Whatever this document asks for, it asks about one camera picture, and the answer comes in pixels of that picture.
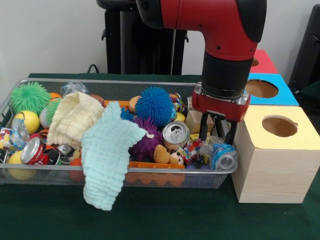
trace wire mesh basket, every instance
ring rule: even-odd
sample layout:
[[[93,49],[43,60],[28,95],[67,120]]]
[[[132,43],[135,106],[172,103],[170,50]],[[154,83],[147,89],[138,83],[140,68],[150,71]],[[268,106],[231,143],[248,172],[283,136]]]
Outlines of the wire mesh basket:
[[[39,82],[48,92],[60,92],[60,88],[69,79],[27,78],[19,81],[14,87],[26,82]],[[129,101],[141,91],[158,86],[168,93],[179,93],[184,100],[192,95],[194,83],[185,82],[145,82],[113,80],[80,80],[90,93],[99,95],[105,100]],[[10,107],[11,92],[0,107],[1,127],[9,127],[15,112]],[[129,167],[124,186],[129,187],[164,187],[164,188],[207,188],[218,189],[228,174],[237,169],[236,162],[232,169],[164,169]],[[12,177],[22,174],[23,179]],[[69,165],[27,165],[0,163],[0,184],[31,185],[84,185],[81,166]]]

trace black cable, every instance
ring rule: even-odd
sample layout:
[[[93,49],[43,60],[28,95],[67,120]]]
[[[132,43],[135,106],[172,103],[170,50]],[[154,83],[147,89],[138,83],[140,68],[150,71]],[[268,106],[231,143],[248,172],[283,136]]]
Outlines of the black cable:
[[[98,70],[98,68],[97,68],[97,66],[96,66],[95,64],[91,64],[90,67],[89,67],[89,69],[88,69],[88,71],[87,71],[86,73],[89,74],[90,71],[91,71],[91,69],[92,69],[92,67],[94,67],[95,72],[98,74],[98,73],[99,73],[99,70]]]

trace tan toy dog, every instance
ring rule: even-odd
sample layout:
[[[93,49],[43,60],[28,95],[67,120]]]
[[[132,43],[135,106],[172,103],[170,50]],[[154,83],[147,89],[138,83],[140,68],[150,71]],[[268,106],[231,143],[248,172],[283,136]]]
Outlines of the tan toy dog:
[[[167,149],[161,144],[154,149],[153,159],[157,164],[172,164],[179,165],[180,161],[174,156],[171,156]]]

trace cream knitted cloth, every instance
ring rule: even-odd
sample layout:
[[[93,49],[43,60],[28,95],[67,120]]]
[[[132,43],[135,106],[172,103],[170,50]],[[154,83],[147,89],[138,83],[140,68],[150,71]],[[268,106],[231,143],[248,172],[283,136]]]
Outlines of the cream knitted cloth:
[[[68,94],[54,113],[47,144],[67,144],[74,149],[81,148],[82,135],[96,123],[103,111],[101,104],[85,93]]]

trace blue spiky ball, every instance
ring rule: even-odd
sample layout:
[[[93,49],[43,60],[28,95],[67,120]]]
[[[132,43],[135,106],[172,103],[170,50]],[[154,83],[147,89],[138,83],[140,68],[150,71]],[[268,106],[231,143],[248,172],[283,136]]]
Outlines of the blue spiky ball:
[[[140,98],[135,105],[136,115],[146,120],[153,119],[157,127],[165,126],[171,118],[174,104],[164,89],[151,86],[140,93]]]
[[[28,82],[12,91],[11,105],[16,113],[31,111],[38,116],[50,101],[50,94],[38,82]]]

